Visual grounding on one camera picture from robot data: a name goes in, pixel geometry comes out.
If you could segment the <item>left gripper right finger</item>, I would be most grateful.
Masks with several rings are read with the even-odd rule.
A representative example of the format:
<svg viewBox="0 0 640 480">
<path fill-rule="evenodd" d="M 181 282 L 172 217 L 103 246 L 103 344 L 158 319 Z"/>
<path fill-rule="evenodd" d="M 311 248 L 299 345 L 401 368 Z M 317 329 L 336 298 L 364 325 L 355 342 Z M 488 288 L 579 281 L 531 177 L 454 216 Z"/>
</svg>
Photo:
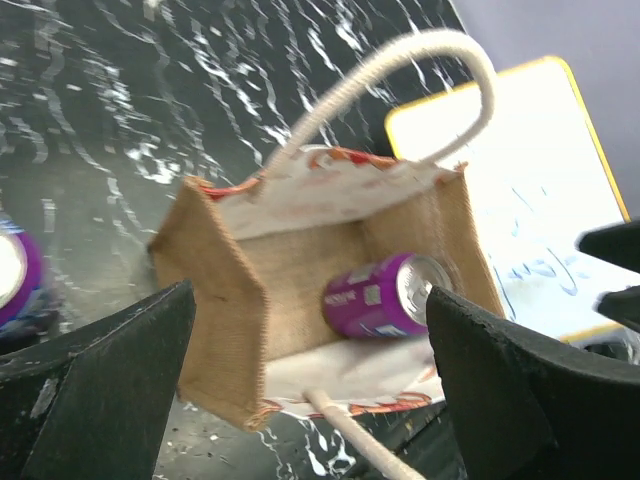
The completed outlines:
<svg viewBox="0 0 640 480">
<path fill-rule="evenodd" d="M 636 479 L 639 369 L 440 287 L 429 339 L 472 479 Z"/>
</svg>

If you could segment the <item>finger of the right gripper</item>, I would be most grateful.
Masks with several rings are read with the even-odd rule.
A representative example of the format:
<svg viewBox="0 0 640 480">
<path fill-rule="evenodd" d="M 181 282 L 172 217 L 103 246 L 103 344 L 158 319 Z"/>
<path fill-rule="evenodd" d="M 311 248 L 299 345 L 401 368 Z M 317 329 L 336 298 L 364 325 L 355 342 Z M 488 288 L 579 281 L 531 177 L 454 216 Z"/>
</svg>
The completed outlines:
<svg viewBox="0 0 640 480">
<path fill-rule="evenodd" d="M 582 253 L 639 273 L 639 221 L 632 220 L 587 232 L 578 240 L 577 248 Z"/>
<path fill-rule="evenodd" d="M 604 293 L 596 311 L 636 333 L 640 333 L 640 287 L 633 286 L 617 292 Z"/>
</svg>

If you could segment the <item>purple Fanta can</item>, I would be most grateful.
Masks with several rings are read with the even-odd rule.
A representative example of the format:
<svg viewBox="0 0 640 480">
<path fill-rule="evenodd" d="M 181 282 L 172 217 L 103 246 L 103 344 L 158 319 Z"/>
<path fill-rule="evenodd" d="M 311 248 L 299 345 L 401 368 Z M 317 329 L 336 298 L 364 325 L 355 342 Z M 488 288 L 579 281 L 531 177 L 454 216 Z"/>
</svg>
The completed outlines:
<svg viewBox="0 0 640 480">
<path fill-rule="evenodd" d="M 1 338 L 48 328 L 55 307 L 48 269 L 32 236 L 1 214 Z"/>
<path fill-rule="evenodd" d="M 329 281 L 322 310 L 328 325 L 346 337 L 422 336 L 428 333 L 426 302 L 434 286 L 453 288 L 434 258 L 397 254 Z"/>
</svg>

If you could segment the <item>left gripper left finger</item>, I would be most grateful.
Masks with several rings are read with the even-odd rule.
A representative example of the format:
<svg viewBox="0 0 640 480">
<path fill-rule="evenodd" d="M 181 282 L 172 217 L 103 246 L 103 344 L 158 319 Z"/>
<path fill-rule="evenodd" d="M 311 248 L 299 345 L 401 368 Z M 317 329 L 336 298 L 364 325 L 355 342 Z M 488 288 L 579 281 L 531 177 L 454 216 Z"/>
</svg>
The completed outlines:
<svg viewBox="0 0 640 480">
<path fill-rule="evenodd" d="M 2 478 L 151 478 L 195 310 L 185 280 L 3 355 Z"/>
</svg>

